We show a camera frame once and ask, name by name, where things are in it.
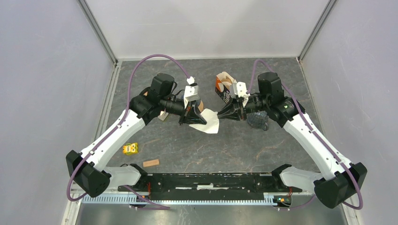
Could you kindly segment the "white paper coffee filter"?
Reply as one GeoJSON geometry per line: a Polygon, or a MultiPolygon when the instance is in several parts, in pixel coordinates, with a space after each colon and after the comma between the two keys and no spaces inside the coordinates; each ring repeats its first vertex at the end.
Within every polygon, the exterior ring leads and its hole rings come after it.
{"type": "Polygon", "coordinates": [[[200,115],[206,120],[207,124],[191,124],[189,127],[206,134],[217,134],[220,125],[217,112],[210,109],[204,109],[200,115]]]}

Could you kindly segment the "orange coffee filter box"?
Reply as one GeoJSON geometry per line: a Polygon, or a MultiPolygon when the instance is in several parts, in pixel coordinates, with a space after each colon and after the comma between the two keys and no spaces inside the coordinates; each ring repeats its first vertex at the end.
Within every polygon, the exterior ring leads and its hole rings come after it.
{"type": "Polygon", "coordinates": [[[237,83],[237,80],[225,71],[216,76],[215,92],[225,103],[231,98],[231,87],[234,83],[237,83]]]}

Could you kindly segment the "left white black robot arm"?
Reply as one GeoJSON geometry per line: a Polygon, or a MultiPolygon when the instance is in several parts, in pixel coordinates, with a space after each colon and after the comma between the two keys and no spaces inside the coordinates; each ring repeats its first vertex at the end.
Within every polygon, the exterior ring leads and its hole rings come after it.
{"type": "Polygon", "coordinates": [[[108,167],[112,156],[139,130],[154,118],[166,112],[180,117],[179,124],[205,125],[207,121],[201,115],[197,102],[199,87],[193,77],[187,79],[183,99],[172,94],[175,80],[168,74],[157,74],[151,86],[130,99],[127,108],[115,123],[92,144],[66,155],[70,180],[67,190],[75,182],[86,195],[97,197],[107,188],[128,185],[136,191],[147,186],[147,177],[138,166],[108,167]]]}

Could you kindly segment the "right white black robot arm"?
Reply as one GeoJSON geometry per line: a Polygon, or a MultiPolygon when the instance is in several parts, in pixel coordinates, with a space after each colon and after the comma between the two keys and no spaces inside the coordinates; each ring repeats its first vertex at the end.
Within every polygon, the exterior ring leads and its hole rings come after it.
{"type": "Polygon", "coordinates": [[[249,94],[245,83],[234,86],[235,96],[218,112],[219,119],[246,120],[249,113],[266,112],[269,118],[293,136],[319,168],[318,172],[300,170],[285,164],[272,172],[271,186],[276,191],[287,187],[311,192],[332,209],[347,204],[353,195],[363,208],[361,186],[367,174],[362,163],[353,163],[340,153],[319,131],[292,93],[275,72],[257,77],[259,92],[249,94]]]}

